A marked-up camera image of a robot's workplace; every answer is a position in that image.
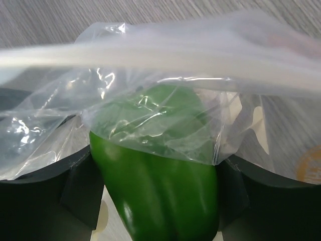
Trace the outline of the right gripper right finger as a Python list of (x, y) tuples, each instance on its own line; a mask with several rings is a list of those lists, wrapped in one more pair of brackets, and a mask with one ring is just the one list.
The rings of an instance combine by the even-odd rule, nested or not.
[(320, 185), (235, 155), (216, 166), (223, 240), (320, 240)]

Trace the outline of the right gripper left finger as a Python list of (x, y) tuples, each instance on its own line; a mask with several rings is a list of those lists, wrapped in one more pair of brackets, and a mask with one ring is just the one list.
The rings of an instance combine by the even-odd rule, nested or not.
[(69, 116), (23, 163), (1, 156), (1, 240), (90, 240), (102, 193), (88, 132)]

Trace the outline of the green fake leafy vegetable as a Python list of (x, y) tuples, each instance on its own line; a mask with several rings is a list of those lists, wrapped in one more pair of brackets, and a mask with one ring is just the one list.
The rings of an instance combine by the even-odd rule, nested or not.
[(218, 181), (193, 89), (159, 85), (107, 103), (91, 155), (132, 240), (213, 240)]

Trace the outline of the polka dot zip bag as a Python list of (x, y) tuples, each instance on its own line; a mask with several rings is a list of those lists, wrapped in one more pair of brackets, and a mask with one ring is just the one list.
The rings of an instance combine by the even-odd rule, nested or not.
[(320, 40), (246, 11), (95, 23), (74, 43), (1, 49), (1, 179), (77, 152), (89, 132), (320, 184)]

